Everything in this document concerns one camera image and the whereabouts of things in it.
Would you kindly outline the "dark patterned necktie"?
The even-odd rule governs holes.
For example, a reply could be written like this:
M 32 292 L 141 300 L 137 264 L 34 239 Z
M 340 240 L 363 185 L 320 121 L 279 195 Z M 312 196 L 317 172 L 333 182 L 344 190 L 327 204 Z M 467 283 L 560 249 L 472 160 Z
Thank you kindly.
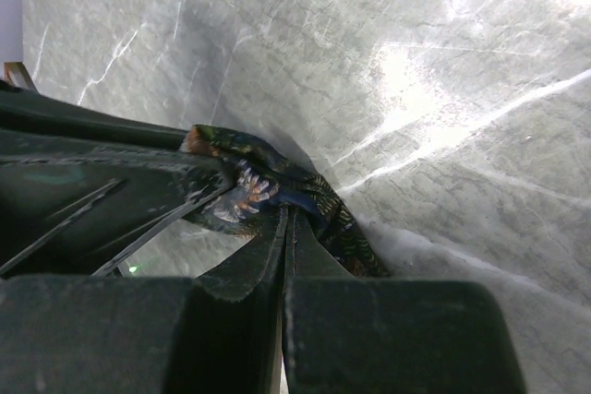
M 316 239 L 350 274 L 389 278 L 356 218 L 329 182 L 289 160 L 265 140 L 225 127 L 194 124 L 180 151 L 213 157 L 228 168 L 230 188 L 185 216 L 212 232 L 252 238 L 283 207 L 308 217 Z

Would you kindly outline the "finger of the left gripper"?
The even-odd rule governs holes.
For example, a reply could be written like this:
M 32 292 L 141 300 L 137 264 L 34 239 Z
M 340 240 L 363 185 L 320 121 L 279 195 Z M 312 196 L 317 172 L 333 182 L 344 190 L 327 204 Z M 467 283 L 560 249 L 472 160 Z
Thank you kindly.
M 226 191 L 221 162 L 179 130 L 88 137 L 1 132 L 1 276 L 103 276 Z
M 1 127 L 154 149 L 179 149 L 186 131 L 96 112 L 1 82 Z

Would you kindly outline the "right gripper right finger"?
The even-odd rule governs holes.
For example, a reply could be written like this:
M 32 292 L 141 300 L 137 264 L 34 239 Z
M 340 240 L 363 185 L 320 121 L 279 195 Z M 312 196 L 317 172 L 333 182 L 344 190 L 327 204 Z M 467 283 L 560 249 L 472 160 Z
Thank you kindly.
M 471 281 L 360 279 L 288 214 L 283 360 L 293 393 L 523 393 L 499 304 Z

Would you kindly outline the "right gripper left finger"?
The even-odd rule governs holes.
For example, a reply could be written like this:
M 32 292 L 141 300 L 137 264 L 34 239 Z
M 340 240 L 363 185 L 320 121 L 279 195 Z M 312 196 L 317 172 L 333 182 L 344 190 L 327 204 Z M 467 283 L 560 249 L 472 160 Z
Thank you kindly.
M 1 286 L 5 393 L 276 393 L 288 212 L 196 279 L 29 275 Z

